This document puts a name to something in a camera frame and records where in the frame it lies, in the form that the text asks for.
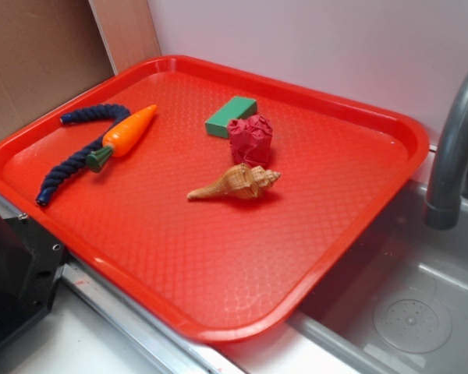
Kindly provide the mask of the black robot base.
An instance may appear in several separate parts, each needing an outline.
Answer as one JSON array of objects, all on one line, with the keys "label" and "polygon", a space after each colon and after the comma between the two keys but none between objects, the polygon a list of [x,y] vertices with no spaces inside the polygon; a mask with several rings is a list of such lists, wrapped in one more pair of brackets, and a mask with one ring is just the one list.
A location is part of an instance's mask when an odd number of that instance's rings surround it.
[{"label": "black robot base", "polygon": [[0,215],[0,350],[49,314],[66,257],[34,219]]}]

